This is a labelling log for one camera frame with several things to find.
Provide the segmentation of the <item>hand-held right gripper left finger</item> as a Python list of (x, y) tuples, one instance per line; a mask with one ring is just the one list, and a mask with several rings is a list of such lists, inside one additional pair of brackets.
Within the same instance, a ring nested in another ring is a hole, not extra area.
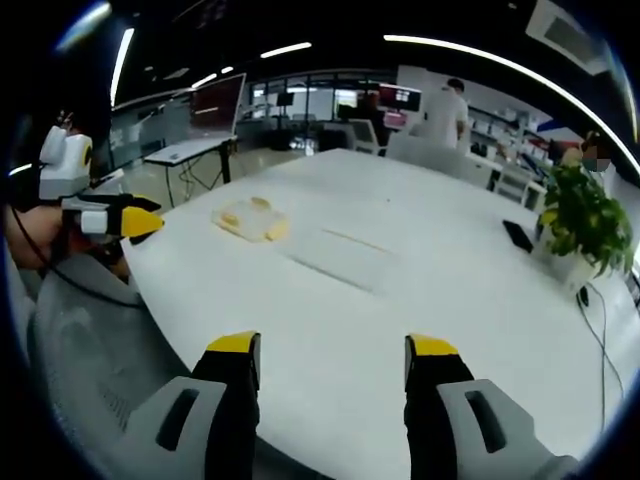
[(129, 418), (112, 452), (119, 479), (250, 479), (259, 423), (261, 334), (211, 342)]

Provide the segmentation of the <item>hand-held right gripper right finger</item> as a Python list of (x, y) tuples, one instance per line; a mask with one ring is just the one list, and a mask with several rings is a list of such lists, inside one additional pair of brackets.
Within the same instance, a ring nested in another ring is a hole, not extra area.
[(407, 335), (404, 384), (412, 479), (575, 477), (578, 461), (551, 453), (533, 417), (447, 341)]

